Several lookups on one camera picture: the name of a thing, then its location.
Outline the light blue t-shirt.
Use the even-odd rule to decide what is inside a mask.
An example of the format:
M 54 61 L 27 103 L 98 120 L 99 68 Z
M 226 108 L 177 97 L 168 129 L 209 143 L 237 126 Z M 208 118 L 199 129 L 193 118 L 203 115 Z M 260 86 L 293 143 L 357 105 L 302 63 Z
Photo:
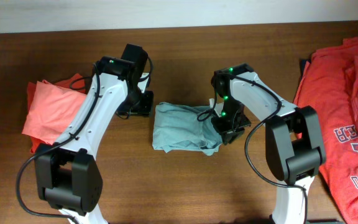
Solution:
M 218 152 L 223 141 L 211 118 L 197 120 L 198 115 L 208 109 L 208 106 L 158 104 L 155 107 L 152 147 L 166 153 L 173 150 L 199 151 L 211 156 Z

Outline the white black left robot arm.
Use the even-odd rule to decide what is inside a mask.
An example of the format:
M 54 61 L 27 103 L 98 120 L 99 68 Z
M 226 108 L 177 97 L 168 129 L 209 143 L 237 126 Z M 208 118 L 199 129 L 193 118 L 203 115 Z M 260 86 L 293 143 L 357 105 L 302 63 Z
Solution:
M 93 65 L 91 84 L 79 112 L 51 145 L 33 156 L 37 193 L 70 223 L 106 223 L 98 205 L 103 178 L 96 164 L 99 144 L 115 114 L 150 113 L 148 55 L 103 57 Z

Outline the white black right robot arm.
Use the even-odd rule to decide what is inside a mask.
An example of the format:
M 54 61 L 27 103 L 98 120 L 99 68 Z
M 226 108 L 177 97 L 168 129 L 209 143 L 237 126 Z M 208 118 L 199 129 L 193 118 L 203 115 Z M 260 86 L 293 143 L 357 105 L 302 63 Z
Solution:
M 241 136 L 250 120 L 248 109 L 259 123 L 246 137 L 244 153 L 250 168 L 277 188 L 271 223 L 307 223 L 308 192 L 326 162 L 318 114 L 311 106 L 302 108 L 276 94 L 246 63 L 214 71 L 211 79 L 215 97 L 210 101 L 211 122 L 223 144 Z M 249 155 L 252 136 L 265 128 L 265 159 L 270 180 L 253 165 Z

